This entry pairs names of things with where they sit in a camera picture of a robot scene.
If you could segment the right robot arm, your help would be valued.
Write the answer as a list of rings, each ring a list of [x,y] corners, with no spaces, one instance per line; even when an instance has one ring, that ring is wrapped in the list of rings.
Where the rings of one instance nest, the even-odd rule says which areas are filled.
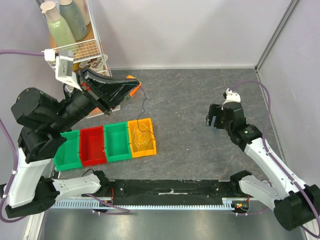
[[[235,197],[248,194],[274,213],[280,225],[291,231],[302,227],[315,238],[320,236],[304,225],[320,220],[320,189],[317,185],[307,185],[296,176],[279,158],[268,144],[266,132],[246,122],[240,94],[233,85],[223,93],[223,104],[211,104],[206,124],[216,129],[224,129],[230,140],[262,169],[271,185],[257,180],[253,175],[240,172],[229,184],[229,191]]]

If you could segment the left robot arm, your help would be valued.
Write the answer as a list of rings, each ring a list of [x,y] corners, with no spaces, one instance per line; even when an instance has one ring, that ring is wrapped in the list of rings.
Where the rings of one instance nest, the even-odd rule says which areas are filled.
[[[139,84],[136,78],[116,78],[88,68],[75,74],[73,91],[57,100],[35,87],[23,90],[11,107],[22,126],[17,145],[11,147],[14,164],[9,181],[0,187],[0,219],[15,223],[45,212],[60,200],[88,195],[104,197],[110,181],[101,170],[67,180],[44,177],[69,132],[94,109],[109,115]]]

